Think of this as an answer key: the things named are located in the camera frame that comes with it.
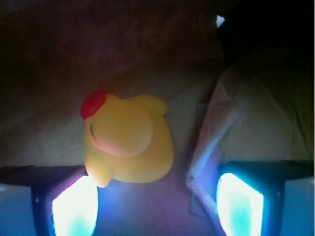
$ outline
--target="surface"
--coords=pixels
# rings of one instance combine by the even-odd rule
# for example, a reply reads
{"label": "surface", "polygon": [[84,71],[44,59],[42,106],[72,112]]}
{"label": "surface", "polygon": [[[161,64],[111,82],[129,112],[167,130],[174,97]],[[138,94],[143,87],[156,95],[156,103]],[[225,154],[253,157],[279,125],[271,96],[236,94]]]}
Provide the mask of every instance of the surface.
{"label": "surface", "polygon": [[150,184],[114,180],[101,189],[95,234],[215,235],[209,218],[189,213],[185,186],[197,106],[209,101],[226,67],[205,1],[33,0],[5,7],[0,165],[83,164],[80,105],[87,94],[157,96],[169,106],[174,166]]}

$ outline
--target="light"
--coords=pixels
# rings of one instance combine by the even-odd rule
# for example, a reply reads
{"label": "light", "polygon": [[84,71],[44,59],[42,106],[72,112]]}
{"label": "light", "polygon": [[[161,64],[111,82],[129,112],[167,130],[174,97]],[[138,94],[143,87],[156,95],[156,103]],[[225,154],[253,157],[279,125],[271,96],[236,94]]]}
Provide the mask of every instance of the light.
{"label": "light", "polygon": [[219,28],[223,22],[225,21],[225,18],[222,16],[217,16],[217,28]]}
{"label": "light", "polygon": [[261,235],[264,196],[232,173],[217,185],[220,223],[227,236]]}
{"label": "light", "polygon": [[83,176],[52,202],[56,236],[92,235],[97,212],[97,186],[90,177]]}

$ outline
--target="rubber duck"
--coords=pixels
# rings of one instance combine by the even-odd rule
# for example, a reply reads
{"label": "rubber duck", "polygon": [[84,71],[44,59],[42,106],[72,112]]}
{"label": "rubber duck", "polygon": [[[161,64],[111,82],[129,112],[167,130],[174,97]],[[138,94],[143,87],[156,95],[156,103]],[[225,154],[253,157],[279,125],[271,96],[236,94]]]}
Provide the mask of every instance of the rubber duck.
{"label": "rubber duck", "polygon": [[170,171],[174,151],[164,119],[167,109],[166,103],[150,95],[118,98],[96,91],[83,101],[85,166],[99,187],[113,178],[149,183]]}

